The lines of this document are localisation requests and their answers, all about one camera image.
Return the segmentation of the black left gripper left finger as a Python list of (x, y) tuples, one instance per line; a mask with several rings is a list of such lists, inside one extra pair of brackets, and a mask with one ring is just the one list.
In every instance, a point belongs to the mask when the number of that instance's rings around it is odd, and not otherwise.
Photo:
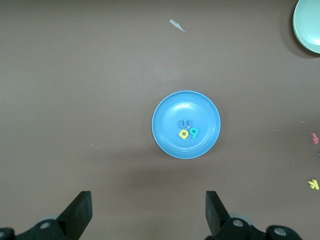
[(59, 215), (47, 217), (29, 230), (15, 234), (13, 228), (0, 229), (2, 240), (78, 240), (93, 216), (92, 193), (80, 192)]

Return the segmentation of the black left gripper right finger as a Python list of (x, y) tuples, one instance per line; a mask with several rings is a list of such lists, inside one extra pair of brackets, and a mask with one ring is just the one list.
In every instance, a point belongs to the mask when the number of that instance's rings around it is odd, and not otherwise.
[(231, 217), (216, 191), (205, 194), (205, 216), (211, 232), (208, 240), (300, 240), (291, 228), (270, 225), (266, 232), (258, 230), (244, 219)]

